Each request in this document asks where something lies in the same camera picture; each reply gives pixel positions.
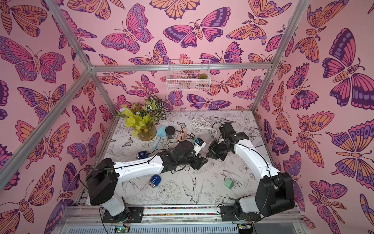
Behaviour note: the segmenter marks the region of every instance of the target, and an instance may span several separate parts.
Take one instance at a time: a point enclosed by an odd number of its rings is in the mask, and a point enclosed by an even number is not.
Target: butterfly wallpaper
[[[366,61],[374,34],[362,36],[373,3],[309,4],[261,99],[258,125],[275,164],[292,175],[309,233],[373,233],[374,69]]]

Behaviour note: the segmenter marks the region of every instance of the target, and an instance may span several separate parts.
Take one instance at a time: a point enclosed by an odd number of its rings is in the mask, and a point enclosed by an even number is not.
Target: glass vase
[[[144,129],[141,129],[138,133],[139,140],[142,140],[144,142],[147,142],[149,140],[152,140],[156,136],[156,126],[154,125],[154,121],[147,125]]]

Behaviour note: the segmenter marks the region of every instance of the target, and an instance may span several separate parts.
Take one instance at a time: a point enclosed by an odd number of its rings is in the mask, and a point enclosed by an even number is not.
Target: succulent
[[[206,79],[206,78],[208,78],[207,74],[202,73],[199,75],[199,79]]]

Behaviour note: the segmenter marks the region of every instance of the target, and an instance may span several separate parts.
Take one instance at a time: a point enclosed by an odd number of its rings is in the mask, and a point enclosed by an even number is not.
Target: metal base plate
[[[124,221],[127,222],[127,217],[130,216],[129,223],[140,223],[143,217],[143,210],[144,207],[129,207],[129,214],[127,215],[117,215],[115,217],[111,216],[109,211],[105,211],[104,217],[102,218],[102,222],[105,224],[117,224],[123,223]]]

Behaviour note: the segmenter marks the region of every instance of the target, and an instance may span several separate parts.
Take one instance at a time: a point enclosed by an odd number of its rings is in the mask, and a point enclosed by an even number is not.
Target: blue object
[[[154,188],[158,186],[160,182],[161,182],[161,177],[159,175],[154,175],[149,181],[149,185]]]
[[[148,158],[148,153],[146,151],[138,152],[137,159],[143,159],[143,158]]]

